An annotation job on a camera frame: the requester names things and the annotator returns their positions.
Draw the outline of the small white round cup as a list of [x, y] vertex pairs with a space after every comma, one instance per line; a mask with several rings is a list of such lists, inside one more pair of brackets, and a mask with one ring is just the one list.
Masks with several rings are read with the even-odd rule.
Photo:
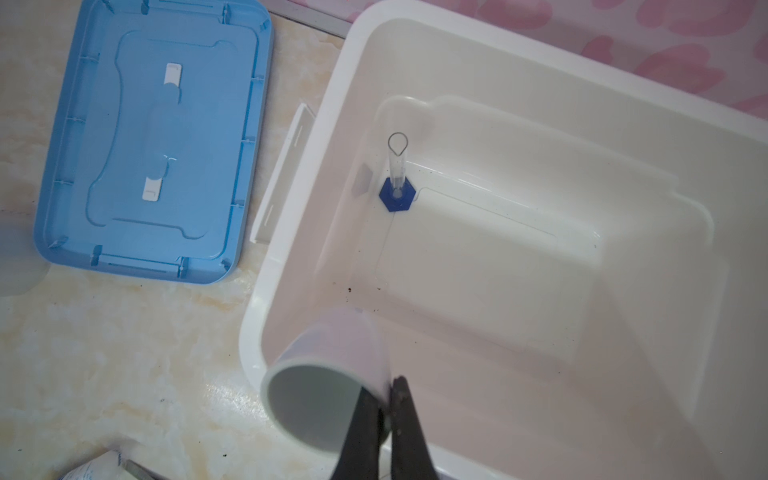
[[389, 404], [388, 348], [371, 314], [349, 305], [323, 312], [268, 367], [260, 393], [270, 418], [318, 452], [342, 450], [359, 394]]

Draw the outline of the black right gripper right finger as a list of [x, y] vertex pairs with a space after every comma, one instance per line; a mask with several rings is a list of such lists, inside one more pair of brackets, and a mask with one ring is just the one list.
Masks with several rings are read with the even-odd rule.
[[404, 376], [393, 380], [390, 391], [391, 478], [393, 480], [439, 480], [409, 384]]

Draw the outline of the small white blue-label bottle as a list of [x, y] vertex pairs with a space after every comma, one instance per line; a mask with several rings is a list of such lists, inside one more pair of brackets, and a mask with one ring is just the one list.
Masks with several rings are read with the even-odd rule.
[[123, 455], [109, 450], [102, 455], [74, 467], [59, 480], [116, 480], [125, 473]]

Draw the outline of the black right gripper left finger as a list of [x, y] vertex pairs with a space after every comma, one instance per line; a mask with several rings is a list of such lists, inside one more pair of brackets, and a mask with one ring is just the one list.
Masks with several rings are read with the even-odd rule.
[[362, 388], [331, 480], [378, 479], [384, 412], [380, 402]]

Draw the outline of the blue hexagonal cap needle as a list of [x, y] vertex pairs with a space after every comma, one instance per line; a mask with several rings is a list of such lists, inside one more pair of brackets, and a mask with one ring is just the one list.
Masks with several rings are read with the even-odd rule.
[[392, 133], [387, 140], [389, 177], [379, 192], [379, 198], [389, 212], [407, 211], [416, 196], [416, 190], [405, 172], [408, 146], [408, 137], [402, 132]]

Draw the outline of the metal tweezers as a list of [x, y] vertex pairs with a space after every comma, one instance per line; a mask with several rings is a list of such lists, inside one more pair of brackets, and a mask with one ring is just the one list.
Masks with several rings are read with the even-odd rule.
[[126, 460], [123, 468], [136, 480], [168, 480], [166, 477], [163, 477], [145, 468], [144, 466], [139, 465], [133, 460]]

